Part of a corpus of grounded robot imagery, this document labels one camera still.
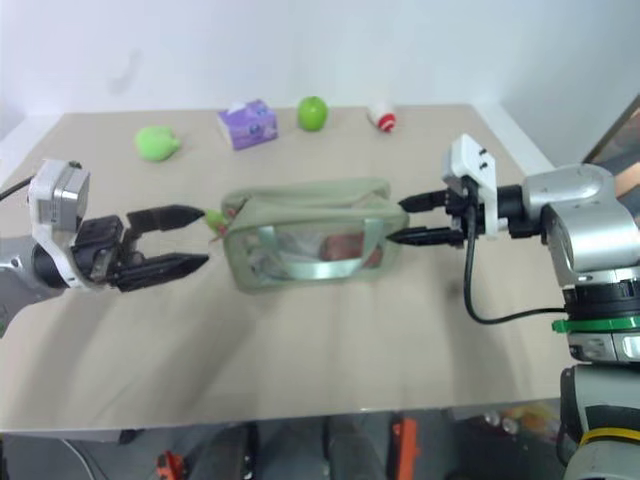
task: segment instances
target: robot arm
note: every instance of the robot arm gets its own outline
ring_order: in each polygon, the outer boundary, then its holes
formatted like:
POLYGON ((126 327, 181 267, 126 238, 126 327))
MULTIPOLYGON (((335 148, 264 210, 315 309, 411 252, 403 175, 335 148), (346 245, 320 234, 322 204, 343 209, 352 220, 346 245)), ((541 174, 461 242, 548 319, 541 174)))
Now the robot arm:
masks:
POLYGON ((389 240, 457 247, 466 240, 465 305, 480 323, 564 312, 568 319, 554 322, 553 329, 567 334, 576 360, 589 362, 561 377, 561 437, 580 445, 565 479, 640 479, 640 234, 634 215, 615 197, 612 175, 598 166, 576 165, 497 188, 494 159, 466 135, 446 155, 444 170, 448 189, 400 204, 407 212, 443 207, 451 226, 408 228, 389 240), (485 232, 495 236, 495 226, 512 238, 541 237, 564 308, 491 320, 475 313, 470 292, 475 238, 485 232))
POLYGON ((201 210, 168 206, 84 221, 89 173, 78 165, 46 160, 29 184, 32 234, 0 239, 0 338, 24 307, 61 295, 65 289, 122 292, 189 275, 207 255, 169 253, 145 258, 136 241, 147 232, 185 227, 201 210))

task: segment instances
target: green apple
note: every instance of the green apple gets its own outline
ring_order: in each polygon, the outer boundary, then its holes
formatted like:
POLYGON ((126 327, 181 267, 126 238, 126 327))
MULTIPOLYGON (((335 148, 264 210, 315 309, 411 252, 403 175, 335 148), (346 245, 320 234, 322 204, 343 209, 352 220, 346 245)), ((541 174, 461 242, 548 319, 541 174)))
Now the green apple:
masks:
POLYGON ((324 127, 329 108, 320 97, 303 98, 298 105, 298 124, 303 130, 317 132, 324 127))

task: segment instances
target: green ring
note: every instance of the green ring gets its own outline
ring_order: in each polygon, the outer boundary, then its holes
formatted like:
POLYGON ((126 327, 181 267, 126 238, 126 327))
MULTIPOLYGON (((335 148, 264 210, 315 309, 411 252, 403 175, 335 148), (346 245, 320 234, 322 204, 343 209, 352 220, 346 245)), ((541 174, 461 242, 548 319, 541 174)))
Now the green ring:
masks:
POLYGON ((640 317, 603 318, 599 320, 556 320, 551 324, 556 333, 603 332, 640 328, 640 317))

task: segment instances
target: orange object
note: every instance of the orange object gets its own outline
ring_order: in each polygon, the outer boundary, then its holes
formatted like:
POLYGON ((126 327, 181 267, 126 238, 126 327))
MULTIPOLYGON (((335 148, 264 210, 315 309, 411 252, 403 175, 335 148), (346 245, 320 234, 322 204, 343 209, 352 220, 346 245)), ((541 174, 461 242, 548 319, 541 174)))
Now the orange object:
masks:
POLYGON ((185 480, 184 459, 180 455, 166 451, 156 461, 156 473, 160 480, 185 480))
POLYGON ((418 448, 418 423, 413 418, 403 418, 393 424, 393 440, 396 447, 395 480, 413 480, 418 448))

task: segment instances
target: green fruit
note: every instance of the green fruit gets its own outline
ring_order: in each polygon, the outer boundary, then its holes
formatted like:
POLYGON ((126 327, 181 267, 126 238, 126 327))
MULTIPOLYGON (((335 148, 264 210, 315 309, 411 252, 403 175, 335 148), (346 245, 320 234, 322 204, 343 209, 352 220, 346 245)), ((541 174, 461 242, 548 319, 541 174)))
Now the green fruit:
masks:
POLYGON ((324 127, 329 107, 320 97, 303 98, 298 105, 298 124, 303 130, 317 132, 324 127))
POLYGON ((144 127, 135 138, 138 155, 150 162, 162 162, 180 148, 178 140, 169 127, 144 127))

